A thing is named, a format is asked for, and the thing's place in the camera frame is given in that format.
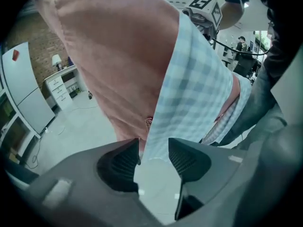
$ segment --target lamp shade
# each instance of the lamp shade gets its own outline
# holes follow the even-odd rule
[[[53,62],[53,66],[55,66],[55,65],[61,63],[62,60],[61,60],[60,56],[58,54],[56,54],[56,55],[53,55],[52,62]]]

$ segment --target table lamp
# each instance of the table lamp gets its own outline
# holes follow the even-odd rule
[[[58,71],[62,70],[62,65],[61,65],[62,60],[58,54],[53,55],[52,62],[53,62],[53,66],[56,66],[58,68]]]

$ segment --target black chair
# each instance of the black chair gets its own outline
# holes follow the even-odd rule
[[[246,77],[256,62],[257,60],[252,57],[239,56],[239,62],[233,72]]]

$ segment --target cabinet drawer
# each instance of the cabinet drawer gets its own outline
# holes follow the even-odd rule
[[[54,91],[52,91],[52,95],[54,98],[58,98],[59,96],[61,96],[64,93],[67,93],[67,90],[66,90],[66,87],[64,84],[57,87]]]
[[[62,84],[63,84],[62,78],[61,77],[57,77],[56,79],[50,81],[48,83],[48,86],[49,86],[50,90],[53,91],[57,87],[61,86]]]
[[[64,93],[62,96],[56,99],[56,102],[58,106],[61,108],[61,110],[64,110],[65,108],[67,108],[72,104],[72,99],[68,93]]]

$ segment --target red magnet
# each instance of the red magnet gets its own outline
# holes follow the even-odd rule
[[[19,56],[19,51],[14,50],[13,52],[13,60],[16,61],[18,59]]]

